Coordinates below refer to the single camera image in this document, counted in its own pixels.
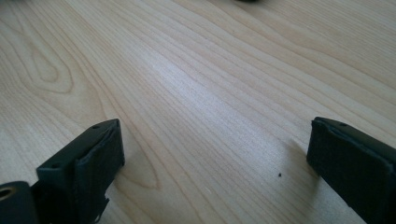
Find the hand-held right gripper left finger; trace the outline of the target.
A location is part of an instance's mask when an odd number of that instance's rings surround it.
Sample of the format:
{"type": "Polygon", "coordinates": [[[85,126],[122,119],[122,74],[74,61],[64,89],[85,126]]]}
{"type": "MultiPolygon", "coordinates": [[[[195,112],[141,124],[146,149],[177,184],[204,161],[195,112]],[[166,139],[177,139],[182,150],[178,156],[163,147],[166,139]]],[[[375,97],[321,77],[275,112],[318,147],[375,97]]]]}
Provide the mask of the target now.
{"type": "Polygon", "coordinates": [[[106,190],[124,165],[120,121],[97,123],[36,168],[33,185],[42,224],[95,224],[106,190]]]}

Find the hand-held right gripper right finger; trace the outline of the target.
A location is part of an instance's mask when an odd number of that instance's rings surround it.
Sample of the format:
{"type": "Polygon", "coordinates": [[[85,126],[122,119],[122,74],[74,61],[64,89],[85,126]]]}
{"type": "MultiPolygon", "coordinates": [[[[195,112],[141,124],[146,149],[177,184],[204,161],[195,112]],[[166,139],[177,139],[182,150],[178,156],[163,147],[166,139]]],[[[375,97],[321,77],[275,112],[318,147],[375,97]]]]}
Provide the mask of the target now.
{"type": "Polygon", "coordinates": [[[396,149],[343,122],[312,121],[308,164],[367,224],[396,224],[396,149]]]}

